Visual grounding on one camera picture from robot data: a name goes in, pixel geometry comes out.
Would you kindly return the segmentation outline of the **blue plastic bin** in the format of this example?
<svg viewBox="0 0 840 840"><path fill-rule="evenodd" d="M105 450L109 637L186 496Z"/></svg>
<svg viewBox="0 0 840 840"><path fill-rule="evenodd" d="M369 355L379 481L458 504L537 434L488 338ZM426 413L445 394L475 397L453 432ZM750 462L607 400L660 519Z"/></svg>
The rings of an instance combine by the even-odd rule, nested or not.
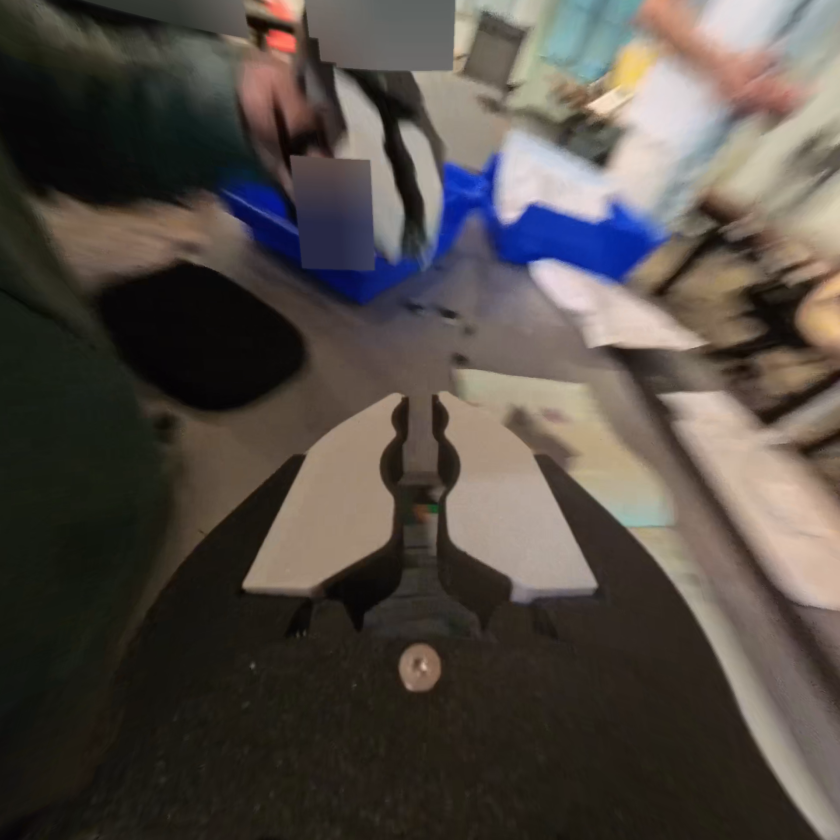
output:
<svg viewBox="0 0 840 840"><path fill-rule="evenodd" d="M485 205L490 182L484 172L469 171L454 163L444 165L444 213L437 248L430 266L436 266L458 242L467 218ZM287 217L281 196L258 183L239 182L221 192L227 210L244 224L252 239L304 276L315 279L340 297L364 305L424 268L405 259L392 265L376 257L367 271L346 269L304 269L298 230Z"/></svg>
<svg viewBox="0 0 840 840"><path fill-rule="evenodd" d="M635 269L665 243L667 235L660 227L620 203L612 203L607 217L596 223L540 204L526 206L515 222L503 222L495 205L500 172L501 154L493 154L482 172L488 195L481 211L488 238L502 261L527 266L555 259L624 285Z"/></svg>

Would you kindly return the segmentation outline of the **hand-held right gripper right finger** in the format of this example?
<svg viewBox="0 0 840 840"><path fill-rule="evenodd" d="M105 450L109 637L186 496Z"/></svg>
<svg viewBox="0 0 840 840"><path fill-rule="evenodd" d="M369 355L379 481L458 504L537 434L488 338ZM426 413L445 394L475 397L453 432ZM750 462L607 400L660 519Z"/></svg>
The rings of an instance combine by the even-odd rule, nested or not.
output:
<svg viewBox="0 0 840 840"><path fill-rule="evenodd" d="M593 595L595 575L530 447L450 392L434 407L454 458L442 502L454 548L501 574L512 602Z"/></svg>

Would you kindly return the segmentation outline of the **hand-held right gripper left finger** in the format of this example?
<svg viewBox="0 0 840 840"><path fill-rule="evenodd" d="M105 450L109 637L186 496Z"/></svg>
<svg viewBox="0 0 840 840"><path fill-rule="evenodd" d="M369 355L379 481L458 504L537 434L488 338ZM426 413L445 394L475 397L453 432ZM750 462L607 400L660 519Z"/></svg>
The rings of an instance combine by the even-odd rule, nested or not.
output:
<svg viewBox="0 0 840 840"><path fill-rule="evenodd" d="M296 477L242 583L253 595L324 594L396 535L408 400L393 393L323 435Z"/></svg>

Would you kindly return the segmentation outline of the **grey brick baseplate assembly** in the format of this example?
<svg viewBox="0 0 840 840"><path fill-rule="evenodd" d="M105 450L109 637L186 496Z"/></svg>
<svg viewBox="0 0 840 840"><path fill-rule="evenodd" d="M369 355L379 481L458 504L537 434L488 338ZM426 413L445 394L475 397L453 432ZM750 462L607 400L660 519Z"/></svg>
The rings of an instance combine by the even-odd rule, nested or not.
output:
<svg viewBox="0 0 840 840"><path fill-rule="evenodd" d="M433 638L478 639L476 615L443 587L438 567L438 510L444 486L438 474L431 399L412 397L397 485L397 522L402 535L402 576L395 591L364 617L364 630L381 637L429 642Z"/></svg>

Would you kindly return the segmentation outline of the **grey desk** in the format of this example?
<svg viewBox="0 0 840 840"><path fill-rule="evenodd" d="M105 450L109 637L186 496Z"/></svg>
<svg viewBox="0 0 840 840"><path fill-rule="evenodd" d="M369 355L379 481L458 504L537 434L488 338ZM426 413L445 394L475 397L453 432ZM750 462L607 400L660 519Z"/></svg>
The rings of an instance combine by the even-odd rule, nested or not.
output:
<svg viewBox="0 0 840 840"><path fill-rule="evenodd" d="M105 211L66 198L36 205L54 244L85 291L184 257L225 273L294 322L308 362L291 383L258 404L182 416L176 509L163 567L170 571L291 455L384 396L426 396L452 382L449 358L470 368L588 384L616 432L664 480L688 528L696 500L676 452L634 385L610 356L589 350L573 323L548 302L525 269L495 263L470 220L440 269L354 307L258 248L219 203L192 208L140 205ZM407 301L434 305L417 317ZM438 307L461 316L444 323ZM476 325L464 338L459 328Z"/></svg>

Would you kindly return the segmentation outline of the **person's left hand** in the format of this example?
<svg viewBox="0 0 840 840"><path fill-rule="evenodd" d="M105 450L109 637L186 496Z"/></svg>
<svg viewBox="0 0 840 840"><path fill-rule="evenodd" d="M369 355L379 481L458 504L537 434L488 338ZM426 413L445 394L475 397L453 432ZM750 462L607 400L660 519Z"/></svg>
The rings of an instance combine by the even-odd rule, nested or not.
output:
<svg viewBox="0 0 840 840"><path fill-rule="evenodd" d="M247 54L239 71L238 105L260 163L288 196L294 196L294 156L333 156L322 113L301 91L291 66L277 56Z"/></svg>

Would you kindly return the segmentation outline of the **person's left forearm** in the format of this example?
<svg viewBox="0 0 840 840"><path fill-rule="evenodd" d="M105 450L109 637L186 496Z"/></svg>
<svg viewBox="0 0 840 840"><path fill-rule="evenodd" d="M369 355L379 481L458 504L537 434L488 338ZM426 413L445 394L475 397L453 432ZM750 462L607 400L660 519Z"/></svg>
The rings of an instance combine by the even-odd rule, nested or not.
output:
<svg viewBox="0 0 840 840"><path fill-rule="evenodd" d="M245 48L50 2L1 18L2 156L29 189L108 205L269 180L238 99Z"/></svg>

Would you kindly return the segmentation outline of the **white paper sheet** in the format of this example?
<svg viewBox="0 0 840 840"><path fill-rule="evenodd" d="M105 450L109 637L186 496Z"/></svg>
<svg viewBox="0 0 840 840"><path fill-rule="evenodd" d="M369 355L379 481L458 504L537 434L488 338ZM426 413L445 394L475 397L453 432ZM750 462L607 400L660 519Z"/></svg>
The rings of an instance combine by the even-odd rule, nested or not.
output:
<svg viewBox="0 0 840 840"><path fill-rule="evenodd" d="M518 129L501 144L494 184L493 204L504 224L516 223L531 206L590 224L612 211L613 189L600 170Z"/></svg>

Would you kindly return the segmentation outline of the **crumpled white paper bag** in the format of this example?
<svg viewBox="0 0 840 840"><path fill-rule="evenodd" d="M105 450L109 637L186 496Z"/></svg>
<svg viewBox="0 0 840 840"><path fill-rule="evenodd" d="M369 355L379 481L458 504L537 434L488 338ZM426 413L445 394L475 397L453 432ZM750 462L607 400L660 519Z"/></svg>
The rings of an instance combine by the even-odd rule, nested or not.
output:
<svg viewBox="0 0 840 840"><path fill-rule="evenodd" d="M555 259L532 262L528 272L589 349L687 352L708 345L654 303L603 276Z"/></svg>

